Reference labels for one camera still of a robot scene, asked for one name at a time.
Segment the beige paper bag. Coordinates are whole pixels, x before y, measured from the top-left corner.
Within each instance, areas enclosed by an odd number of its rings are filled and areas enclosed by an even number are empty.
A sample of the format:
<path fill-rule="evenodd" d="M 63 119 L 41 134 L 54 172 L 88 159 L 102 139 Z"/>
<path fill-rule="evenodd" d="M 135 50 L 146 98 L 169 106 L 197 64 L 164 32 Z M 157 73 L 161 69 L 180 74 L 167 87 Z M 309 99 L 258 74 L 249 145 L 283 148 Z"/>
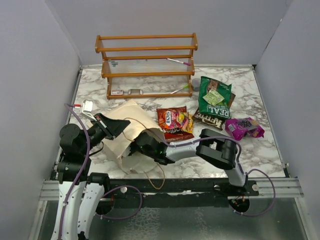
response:
<path fill-rule="evenodd" d="M 141 153 L 130 153 L 130 144 L 141 133 L 154 137 L 156 142 L 165 140 L 164 133 L 153 118 L 143 110 L 134 100 L 129 100 L 112 110 L 100 110 L 101 114 L 113 120 L 128 120 L 129 126 L 125 128 L 114 140 L 104 140 L 105 152 L 115 161 L 125 173 L 144 173 L 160 165 L 153 159 Z"/>

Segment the orange red snack bag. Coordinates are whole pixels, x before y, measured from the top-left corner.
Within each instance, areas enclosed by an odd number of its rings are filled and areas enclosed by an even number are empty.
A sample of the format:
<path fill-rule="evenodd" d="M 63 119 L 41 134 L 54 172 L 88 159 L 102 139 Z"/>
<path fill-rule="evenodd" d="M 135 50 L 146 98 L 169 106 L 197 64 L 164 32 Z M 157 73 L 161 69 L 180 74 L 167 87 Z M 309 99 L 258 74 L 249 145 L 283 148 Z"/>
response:
<path fill-rule="evenodd" d="M 156 112 L 157 112 L 157 120 L 158 120 L 158 125 L 159 127 L 162 129 L 161 125 L 162 125 L 162 113 L 164 113 L 166 110 L 178 110 L 178 111 L 182 111 L 182 112 L 188 112 L 187 107 L 186 106 L 181 106 L 181 107 L 171 107 L 171 108 L 157 108 Z M 169 133 L 166 132 L 162 129 L 162 131 L 164 132 L 164 137 L 166 139 L 167 142 L 179 142 L 179 141 L 184 141 L 184 140 L 189 140 L 192 139 L 194 137 L 193 133 L 187 133 L 187 132 L 176 132 L 176 133 Z"/>

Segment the yellow m&m candy bag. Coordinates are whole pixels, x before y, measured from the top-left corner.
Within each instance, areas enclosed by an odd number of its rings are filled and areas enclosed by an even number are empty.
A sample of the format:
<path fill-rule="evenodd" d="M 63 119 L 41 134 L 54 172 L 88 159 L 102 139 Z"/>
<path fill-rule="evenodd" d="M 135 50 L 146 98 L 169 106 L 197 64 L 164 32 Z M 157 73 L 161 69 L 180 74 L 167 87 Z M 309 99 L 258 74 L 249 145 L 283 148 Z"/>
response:
<path fill-rule="evenodd" d="M 191 113 L 188 113 L 187 120 L 188 120 L 188 123 L 187 123 L 187 126 L 185 128 L 185 131 L 187 133 L 192 134 L 193 133 L 193 128 L 194 128 L 194 119 L 193 119 L 193 115 Z"/>

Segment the light green snack packet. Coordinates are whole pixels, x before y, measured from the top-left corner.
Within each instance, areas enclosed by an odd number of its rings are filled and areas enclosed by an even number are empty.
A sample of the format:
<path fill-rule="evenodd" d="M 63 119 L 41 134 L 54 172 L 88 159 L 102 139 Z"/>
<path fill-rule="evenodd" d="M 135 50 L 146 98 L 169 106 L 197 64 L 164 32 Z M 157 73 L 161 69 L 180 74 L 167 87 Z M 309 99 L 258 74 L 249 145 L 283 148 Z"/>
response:
<path fill-rule="evenodd" d="M 216 106 L 221 103 L 225 98 L 216 90 L 211 89 L 206 95 L 202 97 L 208 104 Z"/>

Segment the brown kettle chips bag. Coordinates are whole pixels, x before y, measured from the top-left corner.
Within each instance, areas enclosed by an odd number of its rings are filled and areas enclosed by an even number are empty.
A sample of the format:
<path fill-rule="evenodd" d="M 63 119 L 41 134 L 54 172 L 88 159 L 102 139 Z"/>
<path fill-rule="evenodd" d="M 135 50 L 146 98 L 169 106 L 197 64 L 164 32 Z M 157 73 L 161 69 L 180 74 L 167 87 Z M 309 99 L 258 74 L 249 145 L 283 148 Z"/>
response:
<path fill-rule="evenodd" d="M 236 95 L 232 92 L 230 94 L 230 99 L 228 106 L 217 105 L 212 106 L 208 104 L 204 99 L 203 95 L 199 94 L 198 97 L 198 108 L 193 114 L 194 121 L 200 121 L 202 123 L 208 124 L 217 128 L 218 130 L 223 129 L 223 124 L 226 120 L 231 119 L 231 110 L 230 107 L 235 99 Z"/>

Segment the green real chips bag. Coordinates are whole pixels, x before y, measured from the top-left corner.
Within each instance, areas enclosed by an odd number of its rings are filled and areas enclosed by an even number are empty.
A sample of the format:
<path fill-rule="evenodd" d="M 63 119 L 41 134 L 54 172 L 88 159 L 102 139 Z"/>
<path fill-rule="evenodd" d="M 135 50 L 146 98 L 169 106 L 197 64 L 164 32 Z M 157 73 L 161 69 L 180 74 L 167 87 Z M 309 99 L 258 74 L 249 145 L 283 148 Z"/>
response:
<path fill-rule="evenodd" d="M 200 77 L 198 110 L 221 120 L 231 119 L 232 85 L 206 76 Z"/>

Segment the magenta candy bag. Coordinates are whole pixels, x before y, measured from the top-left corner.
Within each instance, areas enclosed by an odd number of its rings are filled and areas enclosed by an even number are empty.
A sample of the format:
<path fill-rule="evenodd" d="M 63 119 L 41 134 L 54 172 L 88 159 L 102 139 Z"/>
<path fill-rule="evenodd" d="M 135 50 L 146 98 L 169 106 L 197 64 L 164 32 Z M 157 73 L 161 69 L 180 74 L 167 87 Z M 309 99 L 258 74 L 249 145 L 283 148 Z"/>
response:
<path fill-rule="evenodd" d="M 225 131 L 237 141 L 246 136 L 263 138 L 265 134 L 265 130 L 251 117 L 227 119 L 224 124 Z"/>

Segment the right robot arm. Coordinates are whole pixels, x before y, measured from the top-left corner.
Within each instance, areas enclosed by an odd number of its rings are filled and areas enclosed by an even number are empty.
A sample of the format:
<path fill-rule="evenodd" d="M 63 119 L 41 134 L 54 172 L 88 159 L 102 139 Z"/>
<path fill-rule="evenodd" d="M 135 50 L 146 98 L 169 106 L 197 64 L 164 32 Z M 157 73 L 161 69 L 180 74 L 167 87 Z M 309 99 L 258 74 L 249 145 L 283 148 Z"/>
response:
<path fill-rule="evenodd" d="M 199 137 L 171 143 L 147 130 L 129 145 L 129 153 L 136 152 L 165 166 L 183 159 L 200 157 L 225 171 L 229 189 L 234 195 L 240 196 L 248 189 L 248 177 L 240 164 L 241 145 L 235 139 L 208 128 L 203 129 Z"/>

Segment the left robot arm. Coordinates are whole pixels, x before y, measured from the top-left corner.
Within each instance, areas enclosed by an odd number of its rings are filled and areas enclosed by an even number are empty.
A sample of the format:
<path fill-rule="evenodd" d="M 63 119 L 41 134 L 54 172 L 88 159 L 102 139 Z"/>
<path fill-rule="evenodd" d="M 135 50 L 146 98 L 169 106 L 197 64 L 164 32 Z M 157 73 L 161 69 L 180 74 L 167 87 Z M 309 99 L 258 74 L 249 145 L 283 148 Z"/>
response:
<path fill-rule="evenodd" d="M 53 240 L 87 240 L 98 203 L 110 193 L 108 174 L 89 173 L 90 150 L 103 139 L 114 140 L 130 121 L 97 113 L 92 124 L 86 129 L 83 123 L 69 123 L 60 130 L 62 158 L 57 166 L 59 200 Z"/>

